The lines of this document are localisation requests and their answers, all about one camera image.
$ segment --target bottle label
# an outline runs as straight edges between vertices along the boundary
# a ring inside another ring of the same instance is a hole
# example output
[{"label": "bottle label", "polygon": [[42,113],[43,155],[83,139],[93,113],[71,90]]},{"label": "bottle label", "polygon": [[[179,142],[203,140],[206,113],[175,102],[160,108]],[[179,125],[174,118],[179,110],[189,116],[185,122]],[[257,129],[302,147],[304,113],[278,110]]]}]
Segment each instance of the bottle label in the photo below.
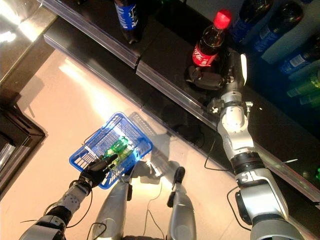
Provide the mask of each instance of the bottle label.
[{"label": "bottle label", "polygon": [[115,3],[116,12],[118,14],[120,25],[125,30],[132,30],[138,24],[137,5],[118,6]]},{"label": "bottle label", "polygon": [[217,53],[215,55],[205,55],[203,54],[198,47],[198,44],[195,45],[192,54],[193,62],[200,67],[210,67],[213,60],[216,58]]},{"label": "bottle label", "polygon": [[302,58],[302,56],[299,54],[298,56],[292,58],[289,62],[291,63],[291,65],[293,67],[297,67],[299,66],[300,64],[303,64],[306,60],[304,60]]},{"label": "bottle label", "polygon": [[292,55],[284,60],[283,64],[279,66],[279,70],[286,75],[292,74],[299,69],[302,69],[304,66],[310,64],[310,62],[303,59],[301,54],[298,54],[294,57]]},{"label": "bottle label", "polygon": [[246,23],[238,16],[229,31],[232,34],[233,40],[236,43],[240,43],[247,36],[252,27],[253,24]]},{"label": "bottle label", "polygon": [[280,36],[278,34],[274,33],[273,31],[270,31],[268,25],[266,25],[264,28],[261,29],[259,36],[253,44],[253,48],[257,52],[263,52],[272,44],[274,44],[279,39],[279,37]]}]

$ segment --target coca-cola label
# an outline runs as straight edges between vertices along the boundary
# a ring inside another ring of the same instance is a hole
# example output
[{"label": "coca-cola label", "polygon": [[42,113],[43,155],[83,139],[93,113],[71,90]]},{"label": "coca-cola label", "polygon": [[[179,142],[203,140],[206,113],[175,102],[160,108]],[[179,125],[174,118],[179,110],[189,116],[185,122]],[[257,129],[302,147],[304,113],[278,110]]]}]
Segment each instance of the coca-cola label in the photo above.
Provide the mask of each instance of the coca-cola label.
[{"label": "coca-cola label", "polygon": [[194,64],[200,67],[210,67],[213,60],[216,58],[217,53],[215,55],[205,55],[199,50],[198,44],[195,45],[192,54],[192,60]]}]

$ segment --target blue bottle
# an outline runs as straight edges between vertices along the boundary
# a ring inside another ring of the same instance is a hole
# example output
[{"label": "blue bottle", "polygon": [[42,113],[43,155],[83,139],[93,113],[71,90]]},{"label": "blue bottle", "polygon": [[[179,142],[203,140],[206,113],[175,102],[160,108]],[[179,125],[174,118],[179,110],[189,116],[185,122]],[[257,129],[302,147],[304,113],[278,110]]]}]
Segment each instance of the blue bottle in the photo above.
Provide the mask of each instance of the blue bottle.
[{"label": "blue bottle", "polygon": [[303,17],[302,8],[294,1],[281,5],[269,23],[259,32],[253,41],[253,49],[256,52],[264,52],[274,44],[282,35],[296,26]]},{"label": "blue bottle", "polygon": [[313,36],[305,44],[291,53],[282,61],[278,68],[285,75],[290,75],[299,69],[320,59],[320,33]]},{"label": "blue bottle", "polygon": [[136,0],[114,0],[121,31],[129,44],[137,43],[141,39],[142,25]]},{"label": "blue bottle", "polygon": [[251,28],[267,14],[272,4],[273,0],[245,0],[237,19],[229,29],[233,40],[241,43]]}]

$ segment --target wire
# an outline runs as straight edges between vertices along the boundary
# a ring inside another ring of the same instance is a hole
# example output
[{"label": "wire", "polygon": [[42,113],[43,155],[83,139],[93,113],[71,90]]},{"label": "wire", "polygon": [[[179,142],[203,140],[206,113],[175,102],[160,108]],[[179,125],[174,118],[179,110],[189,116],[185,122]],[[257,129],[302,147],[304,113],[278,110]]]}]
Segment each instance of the wire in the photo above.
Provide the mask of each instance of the wire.
[{"label": "wire", "polygon": [[100,232],[100,234],[99,234],[98,236],[96,236],[96,237],[95,237],[94,239],[92,239],[92,240],[98,239],[98,238],[99,238],[102,234],[104,234],[104,232],[107,230],[107,225],[105,225],[104,223],[102,223],[102,222],[94,222],[94,223],[92,223],[91,226],[90,226],[88,235],[86,236],[86,240],[89,239],[89,235],[90,235],[91,229],[92,229],[92,227],[93,227],[95,224],[103,225],[103,226],[104,226],[104,230],[103,230],[102,232]]},{"label": "wire", "polygon": [[89,204],[89,207],[88,207],[87,211],[85,212],[85,214],[83,215],[83,217],[82,217],[76,224],[73,224],[73,225],[71,225],[71,226],[67,226],[67,227],[66,227],[67,229],[73,228],[74,226],[78,225],[78,224],[85,218],[85,216],[87,215],[87,213],[88,213],[89,210],[90,210],[90,207],[91,207],[91,204],[92,204],[92,198],[93,198],[93,193],[92,193],[92,190],[91,190],[91,199],[90,199],[90,204]]},{"label": "wire", "polygon": [[38,221],[38,220],[26,220],[26,221],[21,221],[20,223],[22,224],[22,223],[26,223],[26,222],[36,222],[36,221]]},{"label": "wire", "polygon": [[156,220],[154,218],[154,216],[152,215],[151,211],[149,210],[149,206],[150,206],[150,203],[151,201],[153,200],[156,200],[157,198],[159,198],[160,194],[162,192],[162,182],[161,182],[161,187],[160,187],[160,191],[159,191],[159,194],[155,197],[155,198],[152,198],[149,200],[148,204],[147,204],[147,207],[146,207],[146,211],[145,211],[145,221],[144,221],[144,230],[143,230],[143,236],[146,234],[146,229],[147,229],[147,219],[148,219],[148,213],[150,214],[154,224],[156,225],[156,227],[159,229],[159,231],[161,232],[162,234],[162,239],[165,239],[165,235],[164,235],[164,232],[161,230],[161,228],[159,227],[159,225],[156,223]]},{"label": "wire", "polygon": [[206,160],[205,160],[205,162],[204,162],[204,168],[205,168],[205,169],[209,169],[209,170],[214,170],[214,171],[228,172],[228,171],[229,171],[228,169],[216,169],[216,168],[207,167],[207,162],[208,162],[208,159],[209,159],[209,157],[210,157],[210,154],[211,154],[212,150],[214,149],[215,143],[216,143],[216,139],[213,140],[212,146],[211,146],[211,148],[210,148],[210,150],[209,150],[209,153],[208,153],[208,155],[207,155],[207,157],[206,157]]},{"label": "wire", "polygon": [[51,208],[51,207],[52,207],[53,205],[55,205],[56,203],[57,203],[57,201],[54,202],[54,203],[51,203],[51,204],[44,210],[43,216],[46,215],[46,214],[47,214],[47,211],[49,210],[49,208]]},{"label": "wire", "polygon": [[240,225],[240,227],[242,227],[242,228],[245,229],[245,230],[251,231],[250,228],[247,228],[247,227],[241,225],[241,223],[239,222],[239,220],[238,220],[238,218],[237,218],[236,212],[235,212],[234,208],[232,207],[231,202],[230,202],[230,200],[229,200],[229,194],[230,194],[233,190],[235,190],[235,189],[237,189],[237,188],[238,188],[238,186],[232,188],[232,189],[226,194],[226,199],[228,200],[228,203],[229,203],[230,208],[231,208],[231,210],[232,210],[232,212],[233,212],[233,215],[234,215],[234,217],[235,217],[235,220],[238,222],[238,224]]}]

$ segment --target coca-cola bottle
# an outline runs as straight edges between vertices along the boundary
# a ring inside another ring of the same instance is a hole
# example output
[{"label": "coca-cola bottle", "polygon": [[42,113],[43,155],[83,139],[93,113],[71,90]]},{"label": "coca-cola bottle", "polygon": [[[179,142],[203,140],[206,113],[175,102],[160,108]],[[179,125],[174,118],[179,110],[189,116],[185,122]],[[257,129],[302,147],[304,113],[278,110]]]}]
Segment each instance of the coca-cola bottle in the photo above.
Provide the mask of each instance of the coca-cola bottle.
[{"label": "coca-cola bottle", "polygon": [[192,54],[193,63],[199,67],[210,67],[218,55],[225,39],[224,29],[231,22],[231,13],[221,9],[213,19],[213,25],[208,26],[200,40],[196,43]]},{"label": "coca-cola bottle", "polygon": [[141,39],[142,24],[136,0],[114,0],[123,36],[129,44]]}]

